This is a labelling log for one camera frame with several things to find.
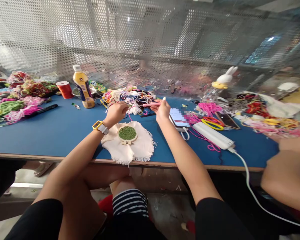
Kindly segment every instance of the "wooden table edge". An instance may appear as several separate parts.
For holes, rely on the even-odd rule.
[[[55,156],[39,156],[39,155],[22,155],[22,154],[8,154],[0,153],[0,158],[4,159],[25,159],[33,161],[47,161],[47,162],[61,162],[64,157],[55,157]],[[103,163],[103,164],[117,164],[111,159],[93,159],[94,163]],[[175,163],[166,163],[166,162],[138,162],[132,161],[130,166],[139,166],[139,167],[159,167],[159,168],[176,168]],[[226,171],[245,171],[244,167],[241,166],[220,166],[220,165],[205,165],[207,169],[210,170],[226,170]],[[262,172],[264,168],[260,167],[249,167],[250,172]]]

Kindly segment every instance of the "spool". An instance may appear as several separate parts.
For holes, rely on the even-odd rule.
[[[70,99],[74,97],[69,82],[67,81],[57,82],[56,85],[59,88],[62,97],[64,99]]]

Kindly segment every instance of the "charging cable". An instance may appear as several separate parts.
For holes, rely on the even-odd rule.
[[[261,204],[259,203],[259,201],[258,201],[256,195],[254,195],[254,192],[252,191],[252,189],[251,189],[251,187],[250,187],[250,174],[249,174],[249,169],[248,169],[247,163],[246,163],[245,160],[240,156],[240,154],[237,153],[236,150],[234,150],[233,148],[229,148],[228,150],[229,150],[230,152],[236,154],[236,155],[242,160],[243,165],[244,165],[244,168],[246,169],[246,174],[247,174],[247,178],[246,178],[246,184],[247,184],[247,187],[248,187],[249,191],[251,192],[251,194],[252,194],[254,200],[256,200],[257,204],[258,204],[265,212],[269,213],[270,215],[272,215],[272,216],[277,217],[277,218],[279,218],[279,219],[281,219],[281,220],[283,220],[283,221],[286,221],[286,222],[288,222],[288,223],[291,223],[291,224],[294,224],[294,225],[297,225],[297,226],[300,227],[300,224],[299,224],[299,223],[295,223],[295,222],[292,222],[292,221],[290,221],[290,220],[288,220],[288,219],[279,217],[279,216],[277,216],[277,215],[275,215],[275,214],[269,212],[269,211],[268,211],[267,209],[265,209],[263,206],[261,206]]]
[[[189,135],[189,133],[188,133],[188,131],[187,131],[187,129],[186,129],[185,127],[183,127],[183,130],[187,133],[188,138],[186,139],[186,138],[184,137],[183,132],[181,132],[181,135],[182,135],[183,139],[187,141],[187,140],[190,139],[190,135]]]

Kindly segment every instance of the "pink pen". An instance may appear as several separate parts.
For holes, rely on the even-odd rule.
[[[160,106],[160,105],[161,105],[161,103],[155,103],[155,102],[153,102],[153,103],[145,103],[142,106],[143,107],[150,107],[150,106]]]

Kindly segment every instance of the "yellow watch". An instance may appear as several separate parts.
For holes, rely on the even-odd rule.
[[[104,126],[102,121],[97,121],[95,124],[92,125],[93,130],[99,130],[104,135],[109,133],[109,130],[106,126]]]

